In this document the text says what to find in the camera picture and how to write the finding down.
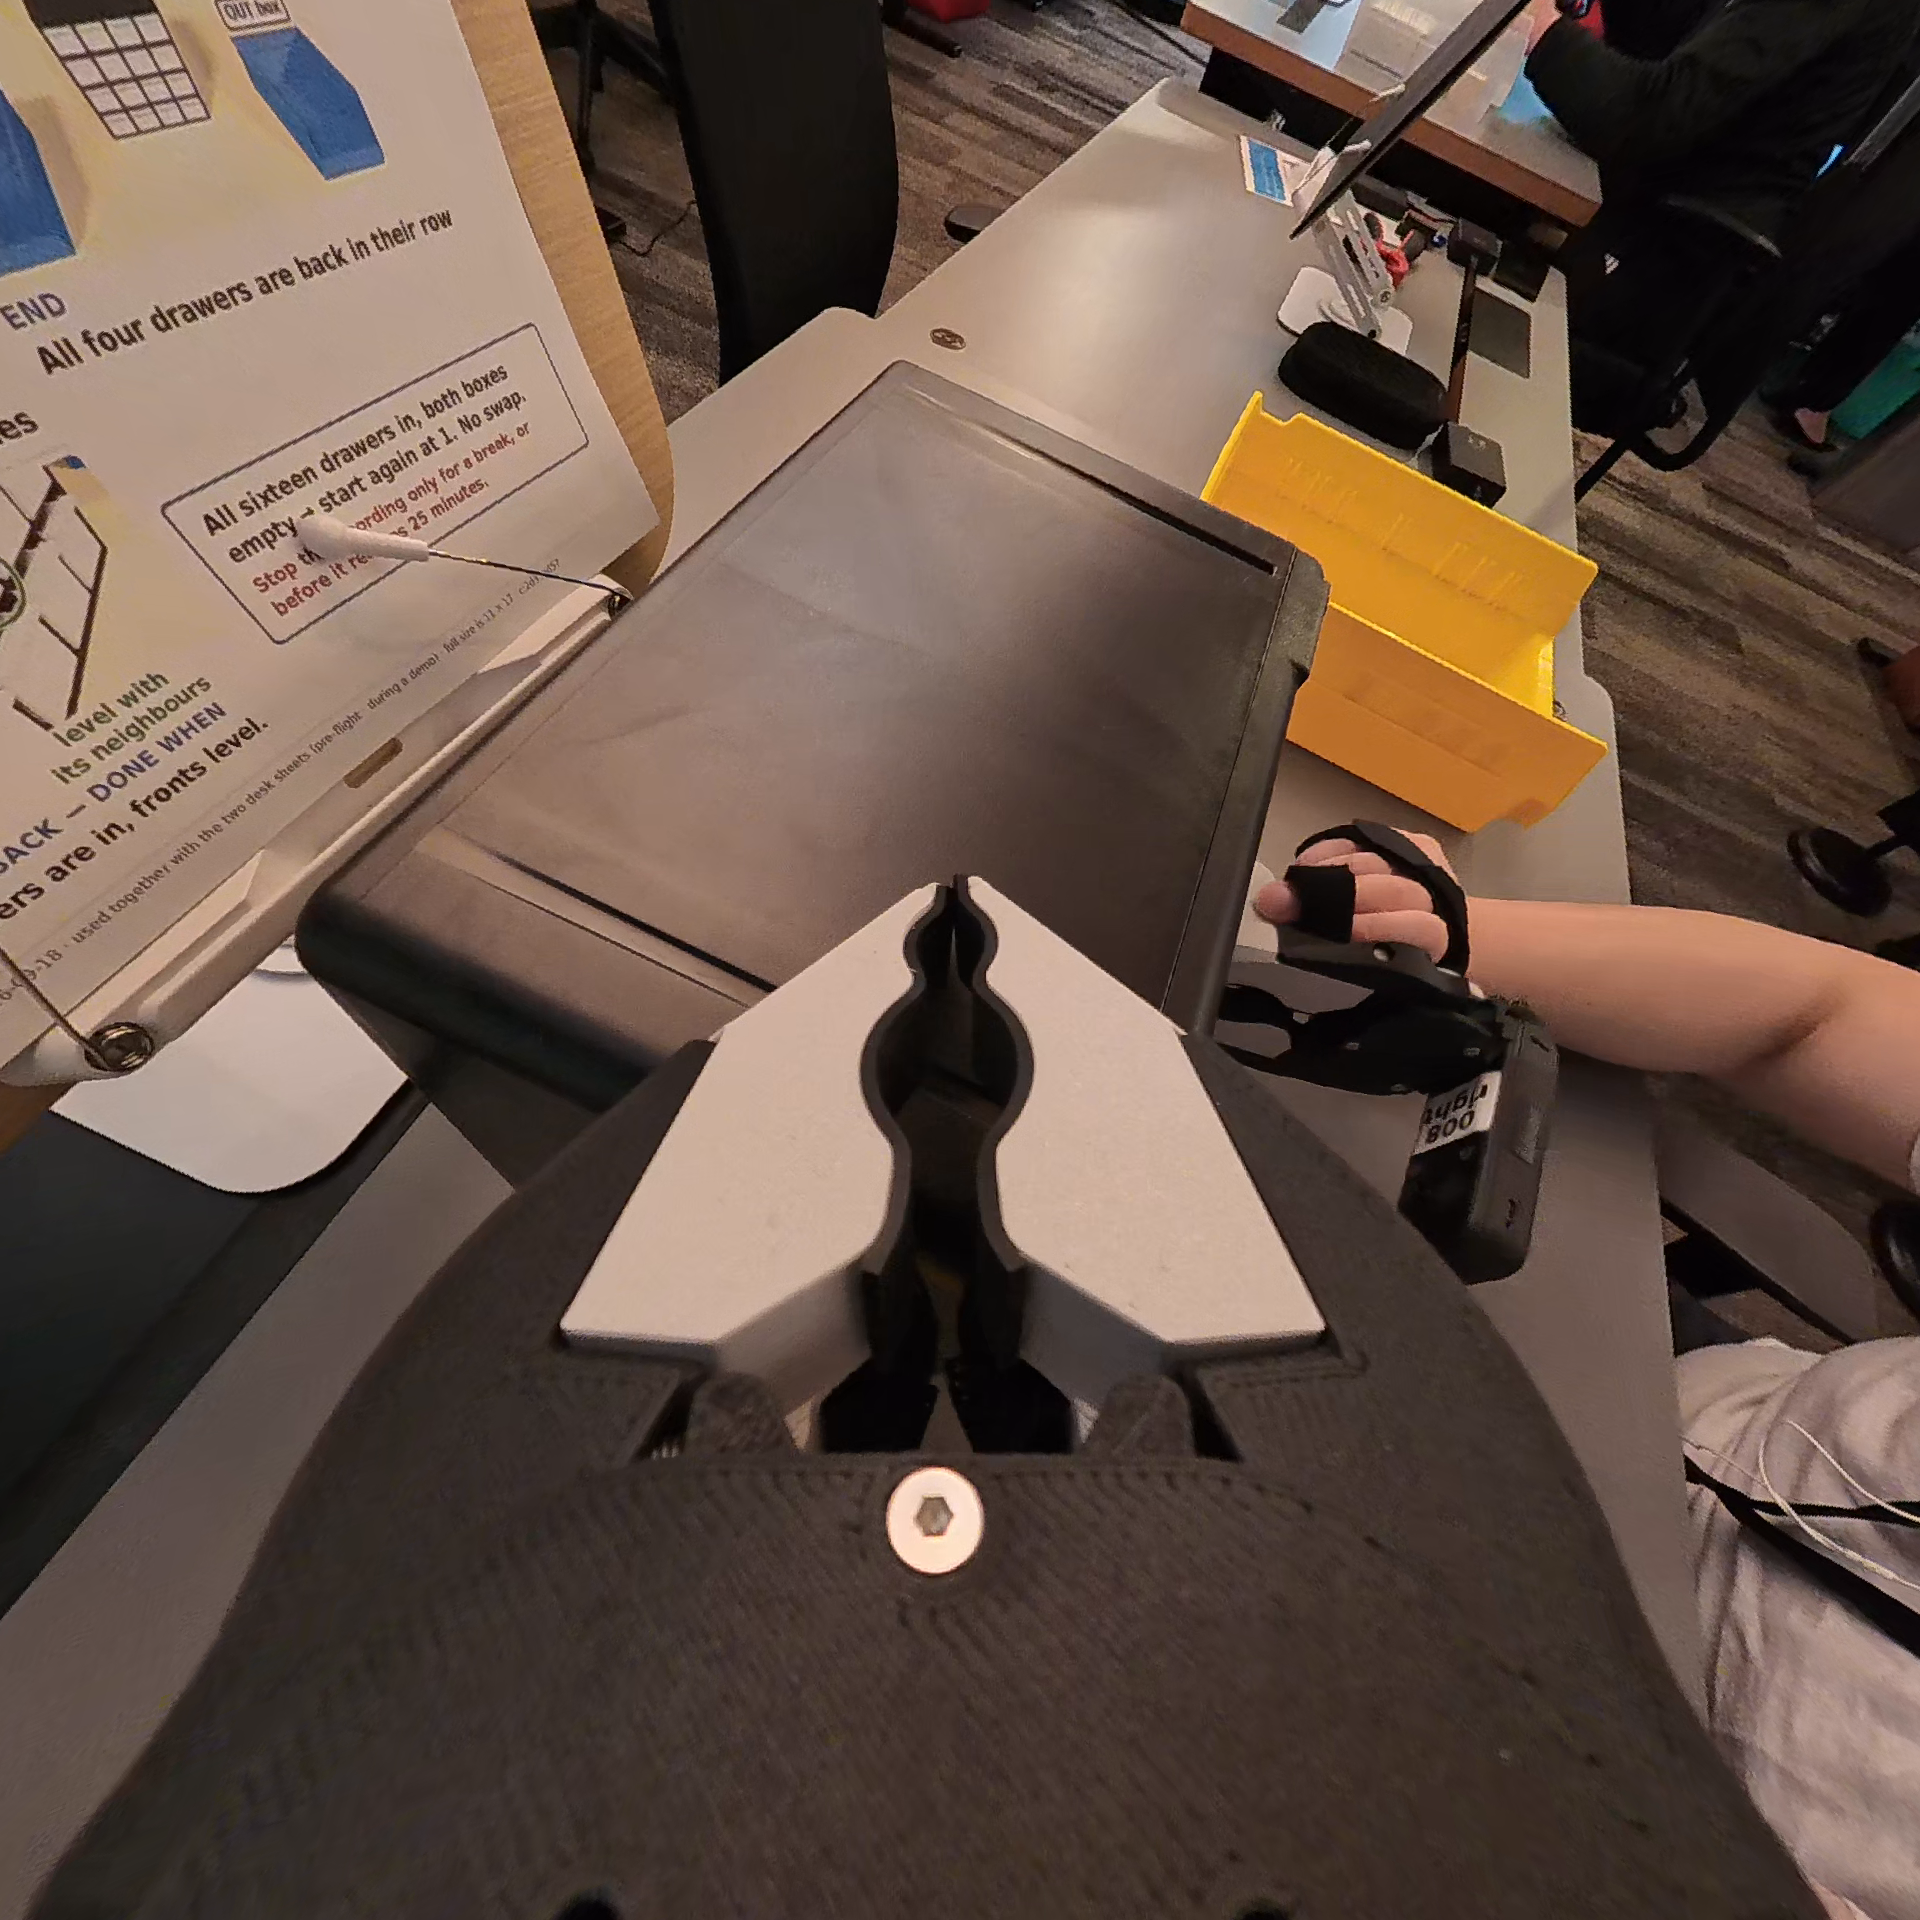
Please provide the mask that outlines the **white poster holder ledge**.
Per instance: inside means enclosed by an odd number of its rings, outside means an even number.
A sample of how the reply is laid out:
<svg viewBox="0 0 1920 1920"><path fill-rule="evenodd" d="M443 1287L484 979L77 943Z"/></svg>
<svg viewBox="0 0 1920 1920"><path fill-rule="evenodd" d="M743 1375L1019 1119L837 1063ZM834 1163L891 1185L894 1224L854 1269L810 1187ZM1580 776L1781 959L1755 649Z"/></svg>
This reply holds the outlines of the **white poster holder ledge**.
<svg viewBox="0 0 1920 1920"><path fill-rule="evenodd" d="M624 608L611 578L509 595L309 729L251 704L160 755L102 825L117 862L4 917L4 1086L136 1072L298 930L319 886L554 681Z"/></svg>

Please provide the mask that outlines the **black panel on stand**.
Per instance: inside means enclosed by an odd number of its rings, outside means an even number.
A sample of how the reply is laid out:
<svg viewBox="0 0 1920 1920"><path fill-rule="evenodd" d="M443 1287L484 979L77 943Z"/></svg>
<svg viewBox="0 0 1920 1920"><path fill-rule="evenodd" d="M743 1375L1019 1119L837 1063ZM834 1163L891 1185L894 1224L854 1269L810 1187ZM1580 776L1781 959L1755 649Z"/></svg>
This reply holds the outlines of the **black panel on stand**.
<svg viewBox="0 0 1920 1920"><path fill-rule="evenodd" d="M1404 82L1376 95L1373 106L1340 145L1319 151L1301 179L1298 222L1290 238L1301 239L1319 225L1352 183L1367 176L1527 8L1530 1L1479 1Z"/></svg>

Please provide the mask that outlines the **black office chair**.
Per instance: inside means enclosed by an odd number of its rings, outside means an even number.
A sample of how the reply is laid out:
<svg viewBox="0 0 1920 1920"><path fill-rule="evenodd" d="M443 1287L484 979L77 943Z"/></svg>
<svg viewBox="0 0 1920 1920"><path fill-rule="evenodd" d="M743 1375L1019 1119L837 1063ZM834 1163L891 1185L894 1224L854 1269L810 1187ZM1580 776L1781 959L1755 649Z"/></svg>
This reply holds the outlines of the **black office chair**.
<svg viewBox="0 0 1920 1920"><path fill-rule="evenodd" d="M654 1L703 225L717 379L830 309L879 312L898 229L876 1Z"/></svg>

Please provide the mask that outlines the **wooden poster board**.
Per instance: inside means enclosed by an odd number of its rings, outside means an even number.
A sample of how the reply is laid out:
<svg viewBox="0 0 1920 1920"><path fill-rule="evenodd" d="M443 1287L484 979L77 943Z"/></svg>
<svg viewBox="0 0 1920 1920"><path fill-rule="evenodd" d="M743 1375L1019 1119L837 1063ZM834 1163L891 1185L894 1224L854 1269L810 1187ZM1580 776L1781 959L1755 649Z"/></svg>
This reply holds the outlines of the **wooden poster board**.
<svg viewBox="0 0 1920 1920"><path fill-rule="evenodd" d="M655 384L532 14L519 1L453 1L450 8L566 321L654 499L655 527L611 561L620 586L646 592L671 531L675 464Z"/></svg>

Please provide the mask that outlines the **printed instruction poster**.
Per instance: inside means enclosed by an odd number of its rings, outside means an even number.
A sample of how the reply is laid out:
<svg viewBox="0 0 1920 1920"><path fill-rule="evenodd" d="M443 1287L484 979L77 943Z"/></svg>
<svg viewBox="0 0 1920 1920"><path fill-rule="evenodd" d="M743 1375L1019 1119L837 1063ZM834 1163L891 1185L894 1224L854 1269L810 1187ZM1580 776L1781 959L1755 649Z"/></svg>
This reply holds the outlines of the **printed instruction poster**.
<svg viewBox="0 0 1920 1920"><path fill-rule="evenodd" d="M160 755L310 729L659 514L450 3L4 3L2 917Z"/></svg>

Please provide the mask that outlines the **white base sheet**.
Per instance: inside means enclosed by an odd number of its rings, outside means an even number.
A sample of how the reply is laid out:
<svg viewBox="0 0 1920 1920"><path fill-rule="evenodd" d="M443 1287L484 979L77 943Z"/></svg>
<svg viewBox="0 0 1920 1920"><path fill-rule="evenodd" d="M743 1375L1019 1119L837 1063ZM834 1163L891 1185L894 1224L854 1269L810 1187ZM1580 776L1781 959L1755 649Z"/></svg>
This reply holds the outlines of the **white base sheet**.
<svg viewBox="0 0 1920 1920"><path fill-rule="evenodd" d="M402 1070L287 950L157 1058L66 1093L55 1115L223 1192L322 1174L404 1088Z"/></svg>

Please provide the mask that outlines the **person's right hand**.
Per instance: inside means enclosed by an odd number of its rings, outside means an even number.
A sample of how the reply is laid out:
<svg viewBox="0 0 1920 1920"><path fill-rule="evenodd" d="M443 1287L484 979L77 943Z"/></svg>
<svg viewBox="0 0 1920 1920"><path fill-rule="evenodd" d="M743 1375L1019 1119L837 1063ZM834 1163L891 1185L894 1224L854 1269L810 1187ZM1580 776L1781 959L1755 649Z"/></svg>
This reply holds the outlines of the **person's right hand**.
<svg viewBox="0 0 1920 1920"><path fill-rule="evenodd" d="M1254 873L1245 920L1333 943L1395 943L1490 990L1471 968L1471 903L1444 850L1424 834L1348 823L1308 837L1284 873Z"/></svg>

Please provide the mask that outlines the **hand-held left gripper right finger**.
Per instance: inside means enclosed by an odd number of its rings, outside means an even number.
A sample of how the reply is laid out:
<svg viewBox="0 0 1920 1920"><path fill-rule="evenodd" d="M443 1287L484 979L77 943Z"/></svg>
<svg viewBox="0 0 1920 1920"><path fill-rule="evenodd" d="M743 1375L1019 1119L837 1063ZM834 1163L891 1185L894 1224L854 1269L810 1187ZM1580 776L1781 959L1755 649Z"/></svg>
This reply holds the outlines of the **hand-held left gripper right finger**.
<svg viewBox="0 0 1920 1920"><path fill-rule="evenodd" d="M1015 1038L988 1224L1023 1279L1021 1358L1095 1407L1127 1378L1322 1344L1186 1033L988 879L967 907L976 993Z"/></svg>

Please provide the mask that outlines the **black drawer cabinet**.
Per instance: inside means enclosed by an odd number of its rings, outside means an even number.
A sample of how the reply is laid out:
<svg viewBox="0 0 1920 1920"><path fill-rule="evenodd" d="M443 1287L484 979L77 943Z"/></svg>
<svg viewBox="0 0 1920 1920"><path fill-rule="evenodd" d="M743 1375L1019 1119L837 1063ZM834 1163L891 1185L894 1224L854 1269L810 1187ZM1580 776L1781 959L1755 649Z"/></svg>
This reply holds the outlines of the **black drawer cabinet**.
<svg viewBox="0 0 1920 1920"><path fill-rule="evenodd" d="M302 911L350 1008L599 1113L974 875L1207 1031L1306 551L895 363Z"/></svg>

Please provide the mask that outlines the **person's right forearm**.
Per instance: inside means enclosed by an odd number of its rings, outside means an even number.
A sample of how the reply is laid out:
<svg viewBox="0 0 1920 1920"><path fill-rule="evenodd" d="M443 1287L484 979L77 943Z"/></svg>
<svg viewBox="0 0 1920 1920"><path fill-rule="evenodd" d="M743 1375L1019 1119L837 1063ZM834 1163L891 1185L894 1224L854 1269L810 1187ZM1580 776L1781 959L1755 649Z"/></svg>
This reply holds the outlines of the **person's right forearm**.
<svg viewBox="0 0 1920 1920"><path fill-rule="evenodd" d="M1599 1063L1707 1078L1916 1187L1917 973L1695 910L1469 903L1471 975Z"/></svg>

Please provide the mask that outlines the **black oval case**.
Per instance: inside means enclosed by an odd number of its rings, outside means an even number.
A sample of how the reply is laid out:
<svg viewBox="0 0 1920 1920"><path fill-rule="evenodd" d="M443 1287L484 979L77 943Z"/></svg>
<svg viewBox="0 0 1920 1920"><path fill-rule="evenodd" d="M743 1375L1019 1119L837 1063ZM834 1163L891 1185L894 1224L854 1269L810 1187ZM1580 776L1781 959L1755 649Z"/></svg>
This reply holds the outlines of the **black oval case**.
<svg viewBox="0 0 1920 1920"><path fill-rule="evenodd" d="M1451 419L1442 379L1333 319L1298 334L1277 363L1277 379L1301 403L1397 450L1426 446Z"/></svg>

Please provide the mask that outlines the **yellow plastic bin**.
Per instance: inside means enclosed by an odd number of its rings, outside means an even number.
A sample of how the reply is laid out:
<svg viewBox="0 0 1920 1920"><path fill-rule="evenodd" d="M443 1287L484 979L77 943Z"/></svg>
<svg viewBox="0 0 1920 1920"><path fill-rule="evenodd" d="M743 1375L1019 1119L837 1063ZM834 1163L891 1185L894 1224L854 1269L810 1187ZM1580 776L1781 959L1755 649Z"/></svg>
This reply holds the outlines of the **yellow plastic bin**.
<svg viewBox="0 0 1920 1920"><path fill-rule="evenodd" d="M1599 763L1555 709L1555 645L1592 561L1259 392L1202 498L1324 568L1290 746L1461 832L1534 827Z"/></svg>

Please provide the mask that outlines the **wooden desk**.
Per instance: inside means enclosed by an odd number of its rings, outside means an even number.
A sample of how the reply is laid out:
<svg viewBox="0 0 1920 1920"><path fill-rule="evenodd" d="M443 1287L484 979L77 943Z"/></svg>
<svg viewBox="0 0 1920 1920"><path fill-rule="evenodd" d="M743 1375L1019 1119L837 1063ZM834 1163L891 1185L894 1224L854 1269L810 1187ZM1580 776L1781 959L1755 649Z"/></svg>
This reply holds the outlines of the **wooden desk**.
<svg viewBox="0 0 1920 1920"><path fill-rule="evenodd" d="M1207 45L1210 97L1254 119L1277 113L1284 137L1315 151L1367 119L1469 8L1190 1L1180 24ZM1511 24L1411 123L1379 174L1499 233L1572 231L1599 207L1599 170L1525 79L1525 26Z"/></svg>

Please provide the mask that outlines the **white tablet stand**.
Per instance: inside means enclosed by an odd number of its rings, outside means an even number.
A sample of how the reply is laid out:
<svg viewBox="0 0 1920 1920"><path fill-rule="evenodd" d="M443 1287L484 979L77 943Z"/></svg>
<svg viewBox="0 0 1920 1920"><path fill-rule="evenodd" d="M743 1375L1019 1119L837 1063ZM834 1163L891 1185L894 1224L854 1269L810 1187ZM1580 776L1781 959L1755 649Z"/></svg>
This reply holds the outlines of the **white tablet stand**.
<svg viewBox="0 0 1920 1920"><path fill-rule="evenodd" d="M1371 214L1347 189L1312 224L1316 264L1302 266L1279 302L1277 321L1292 335L1328 321L1405 352L1411 318L1398 309Z"/></svg>

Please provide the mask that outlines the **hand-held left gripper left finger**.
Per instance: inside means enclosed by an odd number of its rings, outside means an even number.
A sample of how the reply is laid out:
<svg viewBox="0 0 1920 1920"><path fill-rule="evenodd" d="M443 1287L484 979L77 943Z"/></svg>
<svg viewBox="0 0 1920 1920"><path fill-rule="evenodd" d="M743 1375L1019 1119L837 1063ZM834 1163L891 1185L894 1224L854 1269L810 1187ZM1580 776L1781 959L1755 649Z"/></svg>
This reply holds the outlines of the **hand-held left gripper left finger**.
<svg viewBox="0 0 1920 1920"><path fill-rule="evenodd" d="M759 1381L788 1414L869 1354L862 1277L906 1223L876 1041L926 990L949 891L907 891L699 1049L560 1318L575 1351Z"/></svg>

